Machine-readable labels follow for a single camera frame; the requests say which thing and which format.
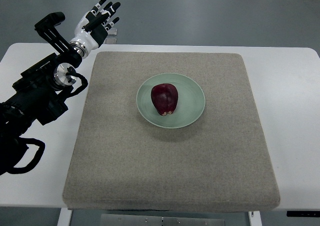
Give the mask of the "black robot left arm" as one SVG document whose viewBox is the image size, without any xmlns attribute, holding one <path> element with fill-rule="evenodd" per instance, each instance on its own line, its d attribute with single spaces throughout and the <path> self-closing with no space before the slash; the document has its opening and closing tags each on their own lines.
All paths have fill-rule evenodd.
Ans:
<svg viewBox="0 0 320 226">
<path fill-rule="evenodd" d="M 24 174 L 39 163 L 45 143 L 21 137 L 33 121 L 42 125 L 68 110 L 67 98 L 81 93 L 87 79 L 76 73 L 82 57 L 59 34 L 56 26 L 65 19 L 62 12 L 45 16 L 34 28 L 57 53 L 52 53 L 21 73 L 13 84 L 15 95 L 0 104 L 0 173 Z"/>
</svg>

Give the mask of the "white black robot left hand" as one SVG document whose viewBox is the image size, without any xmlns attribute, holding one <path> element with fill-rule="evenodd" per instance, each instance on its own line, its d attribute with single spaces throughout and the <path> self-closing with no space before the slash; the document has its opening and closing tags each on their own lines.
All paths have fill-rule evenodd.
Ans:
<svg viewBox="0 0 320 226">
<path fill-rule="evenodd" d="M 104 43 L 109 31 L 120 19 L 112 18 L 120 5 L 120 2 L 100 0 L 81 18 L 70 45 L 83 59 Z"/>
</svg>

